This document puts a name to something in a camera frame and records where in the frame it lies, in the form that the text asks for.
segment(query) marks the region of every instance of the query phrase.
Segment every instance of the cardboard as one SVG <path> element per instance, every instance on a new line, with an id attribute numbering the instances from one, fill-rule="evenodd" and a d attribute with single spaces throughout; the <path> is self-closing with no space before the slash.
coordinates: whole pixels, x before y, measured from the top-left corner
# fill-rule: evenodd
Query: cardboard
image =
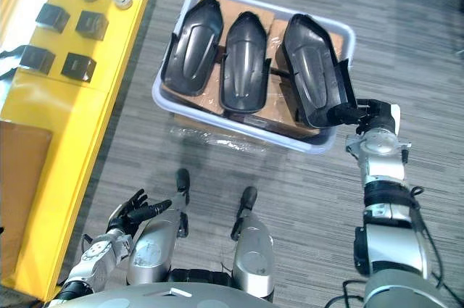
<path id="1" fill-rule="evenodd" d="M 298 123 L 295 120 L 296 113 L 297 102 L 290 82 L 281 76 L 271 74 L 265 106 L 254 114 L 234 114 L 230 118 L 295 139 L 309 138 L 319 134 L 319 129 Z"/>
<path id="2" fill-rule="evenodd" d="M 164 84 L 162 88 L 168 91 L 177 98 L 187 101 L 189 104 L 194 104 L 196 107 L 207 110 L 217 115 L 222 115 L 224 109 L 219 104 L 219 80 L 220 80 L 220 64 L 215 64 L 212 68 L 211 76 L 204 89 L 203 94 L 199 96 L 184 96 L 183 94 L 174 92 Z"/>
<path id="3" fill-rule="evenodd" d="M 1 277 L 15 271 L 51 132 L 0 121 Z"/>
<path id="4" fill-rule="evenodd" d="M 220 37 L 220 46 L 225 46 L 225 39 L 232 24 L 236 21 L 242 12 L 250 11 L 253 12 L 260 18 L 261 24 L 264 27 L 266 33 L 269 33 L 270 26 L 274 21 L 274 12 L 266 9 L 260 9 L 258 7 L 249 6 L 242 4 L 241 2 L 233 0 L 217 0 L 219 1 L 220 11 L 223 15 L 224 29 L 223 34 Z"/>
<path id="5" fill-rule="evenodd" d="M 274 20 L 270 26 L 268 36 L 268 50 L 266 52 L 268 58 L 271 58 L 270 67 L 275 72 L 289 72 L 285 56 L 282 52 L 282 41 L 285 30 L 287 29 L 288 21 Z M 331 36 L 333 49 L 337 58 L 341 58 L 341 49 L 343 47 L 343 36 L 335 33 L 328 32 Z"/>

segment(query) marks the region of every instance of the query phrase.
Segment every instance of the black cable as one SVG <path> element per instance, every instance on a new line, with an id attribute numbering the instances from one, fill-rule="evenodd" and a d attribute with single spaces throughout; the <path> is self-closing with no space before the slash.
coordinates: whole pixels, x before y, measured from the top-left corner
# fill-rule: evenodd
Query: black cable
<path id="1" fill-rule="evenodd" d="M 432 272 L 432 275 L 435 279 L 439 279 L 439 276 L 435 273 Z M 459 296 L 446 284 L 443 283 L 443 287 L 445 288 L 446 291 L 449 292 L 449 294 L 452 296 L 453 299 L 461 306 L 464 307 L 464 300 L 460 299 Z"/>
<path id="2" fill-rule="evenodd" d="M 349 307 L 349 302 L 348 302 L 348 290 L 347 286 L 348 284 L 366 284 L 367 282 L 365 280 L 346 280 L 343 282 L 343 298 L 345 300 L 345 306 Z"/>
<path id="3" fill-rule="evenodd" d="M 440 256 L 440 253 L 438 252 L 438 249 L 436 248 L 434 239 L 432 238 L 430 232 L 428 231 L 428 228 L 425 223 L 423 224 L 423 229 L 425 230 L 427 234 L 428 241 L 430 241 L 430 244 L 432 245 L 436 260 L 438 262 L 439 271 L 440 271 L 440 276 L 437 277 L 438 283 L 436 284 L 436 288 L 441 288 L 443 286 L 443 280 L 444 280 L 444 269 L 443 269 L 442 257 Z"/>
<path id="4" fill-rule="evenodd" d="M 223 262 L 220 263 L 220 267 L 221 267 L 221 272 L 224 272 L 224 270 L 227 270 L 229 272 L 229 274 L 232 274 L 232 271 L 229 270 Z"/>
<path id="5" fill-rule="evenodd" d="M 430 231 L 427 228 L 426 223 L 424 222 L 421 214 L 421 205 L 419 202 L 415 199 L 416 196 L 424 192 L 424 187 L 422 186 L 415 186 L 411 189 L 411 196 L 414 198 L 414 208 L 417 210 L 417 217 L 418 217 L 418 222 L 422 226 L 423 230 L 425 231 L 428 241 L 432 245 L 432 249 L 434 250 L 436 260 L 438 262 L 438 267 L 439 267 L 439 272 L 440 276 L 438 277 L 438 283 L 436 284 L 436 288 L 441 288 L 443 286 L 443 280 L 444 280 L 444 266 L 443 266 L 443 261 L 442 257 L 440 256 L 440 253 L 435 245 L 435 241 L 432 238 L 432 235 L 430 234 Z"/>
<path id="6" fill-rule="evenodd" d="M 324 308 L 329 308 L 332 304 L 334 304 L 337 301 L 340 301 L 341 299 L 344 299 L 344 295 L 333 297 L 329 302 L 327 302 Z M 357 299 L 359 302 L 364 301 L 364 298 L 359 295 L 348 295 L 348 299 Z"/>

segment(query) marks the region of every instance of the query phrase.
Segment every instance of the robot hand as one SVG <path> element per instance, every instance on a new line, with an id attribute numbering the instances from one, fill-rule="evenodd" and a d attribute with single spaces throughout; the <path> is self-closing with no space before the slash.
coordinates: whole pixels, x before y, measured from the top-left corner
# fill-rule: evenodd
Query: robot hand
<path id="1" fill-rule="evenodd" d="M 125 203 L 120 204 L 109 217 L 107 232 L 113 228 L 117 228 L 125 234 L 130 234 L 132 238 L 135 236 L 140 222 L 134 222 L 128 217 L 128 214 L 142 207 L 147 207 L 147 195 L 144 189 L 140 189 Z"/>
<path id="2" fill-rule="evenodd" d="M 172 204 L 170 199 L 166 199 L 158 204 L 148 205 L 147 198 L 144 189 L 140 189 L 126 203 L 120 204 L 109 217 L 107 232 L 118 229 L 133 238 L 143 221 L 161 214 Z"/>

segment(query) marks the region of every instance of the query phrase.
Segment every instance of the cardboard sheet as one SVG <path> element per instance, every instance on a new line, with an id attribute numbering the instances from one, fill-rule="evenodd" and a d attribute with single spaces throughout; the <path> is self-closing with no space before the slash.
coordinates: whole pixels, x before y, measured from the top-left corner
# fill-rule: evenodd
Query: cardboard sheet
<path id="1" fill-rule="evenodd" d="M 0 121 L 2 278 L 15 271 L 50 140 L 48 130 Z"/>

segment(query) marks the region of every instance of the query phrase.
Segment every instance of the robot leg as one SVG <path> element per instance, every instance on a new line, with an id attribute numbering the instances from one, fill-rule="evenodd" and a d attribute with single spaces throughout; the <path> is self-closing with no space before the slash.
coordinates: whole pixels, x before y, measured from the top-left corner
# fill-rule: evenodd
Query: robot leg
<path id="1" fill-rule="evenodd" d="M 247 187 L 231 238 L 237 241 L 232 277 L 237 288 L 256 297 L 273 300 L 273 239 L 268 229 L 252 212 L 257 190 Z"/>

